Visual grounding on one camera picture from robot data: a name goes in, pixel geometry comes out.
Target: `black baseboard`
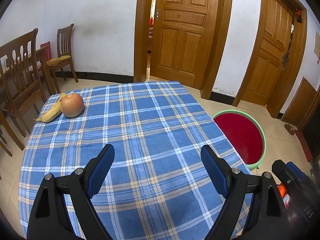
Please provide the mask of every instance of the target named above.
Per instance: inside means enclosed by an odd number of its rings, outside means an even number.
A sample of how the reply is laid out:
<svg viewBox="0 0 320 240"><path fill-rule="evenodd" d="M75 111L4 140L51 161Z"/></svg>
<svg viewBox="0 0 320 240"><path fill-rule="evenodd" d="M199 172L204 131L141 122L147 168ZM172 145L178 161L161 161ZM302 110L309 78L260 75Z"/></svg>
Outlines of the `black baseboard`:
<svg viewBox="0 0 320 240"><path fill-rule="evenodd" d="M283 113L279 113L279 114L277 115L276 119L281 119L283 115L284 115Z"/></svg>
<svg viewBox="0 0 320 240"><path fill-rule="evenodd" d="M209 100L223 103L226 105L232 105L233 101L235 101L235 98L232 96L227 96L217 92L211 92Z"/></svg>
<svg viewBox="0 0 320 240"><path fill-rule="evenodd" d="M65 71L67 78L73 78L71 71ZM118 74L107 74L107 73L97 73L97 72L76 72L77 78L79 79L90 79L107 81L114 83L133 83L133 76L118 75ZM61 72L56 72L56 77L62 77Z"/></svg>

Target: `red stool seat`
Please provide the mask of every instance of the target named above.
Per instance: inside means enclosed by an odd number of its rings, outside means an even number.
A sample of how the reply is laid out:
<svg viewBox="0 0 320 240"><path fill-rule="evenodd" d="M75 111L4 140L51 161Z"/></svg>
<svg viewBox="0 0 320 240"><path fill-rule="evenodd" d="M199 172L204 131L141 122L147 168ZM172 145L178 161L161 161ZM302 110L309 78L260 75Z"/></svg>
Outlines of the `red stool seat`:
<svg viewBox="0 0 320 240"><path fill-rule="evenodd" d="M214 118L245 164L256 163L263 154L263 139L257 126L237 113L223 113Z"/></svg>

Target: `screw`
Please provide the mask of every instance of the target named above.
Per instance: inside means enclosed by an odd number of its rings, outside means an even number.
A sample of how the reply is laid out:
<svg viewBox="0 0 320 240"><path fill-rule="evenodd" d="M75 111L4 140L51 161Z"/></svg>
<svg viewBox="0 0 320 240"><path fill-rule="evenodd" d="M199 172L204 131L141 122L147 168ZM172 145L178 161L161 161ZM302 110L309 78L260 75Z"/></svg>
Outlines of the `screw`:
<svg viewBox="0 0 320 240"><path fill-rule="evenodd" d="M44 176L44 179L45 180L49 180L49 179L51 179L52 178L52 174L51 173L48 173L48 174L46 174L45 176Z"/></svg>
<svg viewBox="0 0 320 240"><path fill-rule="evenodd" d="M264 172L263 175L267 178L267 179L271 179L271 174L270 172Z"/></svg>
<svg viewBox="0 0 320 240"><path fill-rule="evenodd" d="M235 174L239 174L241 170L238 168L232 168L231 171Z"/></svg>
<svg viewBox="0 0 320 240"><path fill-rule="evenodd" d="M78 168L75 170L75 174L80 175L83 172L82 168Z"/></svg>

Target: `apple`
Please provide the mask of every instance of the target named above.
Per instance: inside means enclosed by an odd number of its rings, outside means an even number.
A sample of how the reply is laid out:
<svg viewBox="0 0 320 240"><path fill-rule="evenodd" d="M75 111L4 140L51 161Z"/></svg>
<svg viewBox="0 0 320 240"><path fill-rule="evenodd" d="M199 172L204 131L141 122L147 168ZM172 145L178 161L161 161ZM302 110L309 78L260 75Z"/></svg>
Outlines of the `apple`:
<svg viewBox="0 0 320 240"><path fill-rule="evenodd" d="M71 93L61 99L61 112L66 117L76 117L84 109L84 102L81 95Z"/></svg>

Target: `sign on wall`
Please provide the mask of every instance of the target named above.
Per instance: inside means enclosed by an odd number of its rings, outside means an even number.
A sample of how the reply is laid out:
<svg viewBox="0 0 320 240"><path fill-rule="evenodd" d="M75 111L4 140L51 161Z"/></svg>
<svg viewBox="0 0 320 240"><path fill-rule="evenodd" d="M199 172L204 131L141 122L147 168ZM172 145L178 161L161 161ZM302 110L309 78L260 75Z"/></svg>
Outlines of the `sign on wall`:
<svg viewBox="0 0 320 240"><path fill-rule="evenodd" d="M315 42L315 50L314 52L320 57L320 36L319 33L316 32L316 42Z"/></svg>

